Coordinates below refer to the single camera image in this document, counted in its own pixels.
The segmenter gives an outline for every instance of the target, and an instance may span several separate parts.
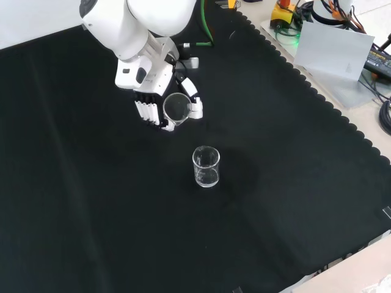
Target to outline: table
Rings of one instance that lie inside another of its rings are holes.
[[[243,18],[207,13],[204,118],[174,133],[145,127],[80,27],[1,56],[1,291],[272,293],[384,229],[388,161]],[[193,20],[177,41],[203,37]],[[199,145],[216,188],[194,182]]]
[[[285,52],[284,49],[269,36],[261,28],[262,21],[270,19],[272,8],[276,2],[273,0],[263,0],[262,2],[248,3],[241,1],[241,7],[238,9],[245,16],[251,20],[252,24],[255,25],[274,46],[281,52],[281,55],[284,56],[289,62],[293,63],[293,58]],[[380,106],[378,103],[372,102],[365,104],[356,109],[344,109],[336,100],[333,99],[333,96],[328,92],[323,85],[318,83],[314,78],[302,67],[295,68],[301,71],[313,88],[326,97],[326,100],[331,102],[334,107],[341,111],[342,115],[347,117],[350,122],[357,126],[359,131],[362,131],[365,135],[365,138],[373,142],[373,146],[378,148],[383,156],[391,159],[391,149],[389,145],[391,144],[391,136],[386,134],[380,127],[378,122]]]
[[[358,293],[391,272],[391,237],[378,241],[312,278],[293,293]]]

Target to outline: robotic hand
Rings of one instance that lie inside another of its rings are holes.
[[[157,127],[173,131],[164,117],[178,49],[169,38],[189,23],[196,0],[81,0],[80,16],[86,28],[118,58],[115,84],[133,90],[140,116]],[[155,38],[148,30],[163,37]],[[191,118],[202,118],[202,102],[188,78],[177,78],[192,101]]]

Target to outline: cable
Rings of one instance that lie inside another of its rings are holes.
[[[391,136],[390,101],[387,100],[380,108],[379,122],[382,129]]]
[[[201,0],[201,20],[203,24],[203,28],[205,29],[206,34],[209,36],[209,39],[211,40],[212,44],[214,44],[212,34],[209,31],[208,25],[206,23],[205,19],[205,0]]]
[[[300,37],[300,34],[288,34],[286,32],[283,32],[282,29],[279,27],[277,27],[276,33],[280,35],[284,35],[286,37]]]
[[[178,44],[177,45],[178,47],[188,48],[188,47],[194,47],[194,46],[203,46],[203,47],[213,47],[214,46],[214,40],[213,40],[212,34],[209,30],[209,27],[206,23],[206,19],[205,19],[205,0],[201,0],[200,3],[201,3],[200,14],[201,14],[202,25],[199,23],[199,20],[197,17],[195,18],[195,20],[196,20],[197,25],[200,28],[200,30],[209,39],[209,42],[183,43],[183,44]]]
[[[361,76],[364,78],[365,82],[369,85],[367,87],[362,81],[359,81],[364,87],[369,89],[382,103],[382,106],[379,111],[379,123],[381,128],[391,136],[391,116],[390,116],[390,98],[382,95],[378,92],[376,88],[376,81],[373,82],[373,86],[369,83],[368,79],[361,73]]]

